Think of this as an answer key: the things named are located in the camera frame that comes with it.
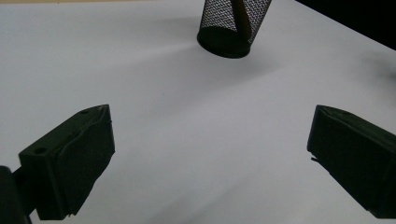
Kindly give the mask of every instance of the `metal mesh container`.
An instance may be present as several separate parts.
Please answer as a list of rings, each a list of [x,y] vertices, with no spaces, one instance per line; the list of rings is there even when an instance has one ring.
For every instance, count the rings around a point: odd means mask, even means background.
[[[198,43],[226,58],[242,58],[258,33],[271,0],[205,0]]]

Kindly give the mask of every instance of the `white surface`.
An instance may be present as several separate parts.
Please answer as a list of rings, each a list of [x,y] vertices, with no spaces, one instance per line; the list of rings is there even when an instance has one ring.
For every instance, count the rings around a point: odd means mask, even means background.
[[[17,169],[37,138],[110,104],[117,152],[62,223],[394,223],[356,203],[306,142],[318,104],[396,133],[396,51],[275,0],[250,54],[223,59],[195,40],[203,7],[0,5],[0,164]]]

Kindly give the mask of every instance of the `mesh pencil holder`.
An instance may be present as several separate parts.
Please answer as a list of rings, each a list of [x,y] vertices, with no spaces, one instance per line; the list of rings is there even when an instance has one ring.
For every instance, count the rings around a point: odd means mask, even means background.
[[[225,58],[242,58],[260,29],[271,0],[205,0],[198,43]]]

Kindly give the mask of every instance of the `white table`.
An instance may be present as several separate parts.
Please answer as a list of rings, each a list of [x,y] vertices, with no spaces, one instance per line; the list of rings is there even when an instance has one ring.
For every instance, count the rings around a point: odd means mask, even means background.
[[[250,54],[197,41],[204,1],[0,5],[0,164],[110,104],[116,154],[70,224],[394,223],[310,160],[316,105],[396,133],[396,51],[275,0]],[[40,223],[36,212],[31,218]]]

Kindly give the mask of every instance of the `black mesh cup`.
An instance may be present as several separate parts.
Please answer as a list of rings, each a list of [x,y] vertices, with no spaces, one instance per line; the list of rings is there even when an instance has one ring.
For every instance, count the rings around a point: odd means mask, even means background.
[[[271,0],[205,0],[198,43],[226,58],[242,58],[260,29]]]

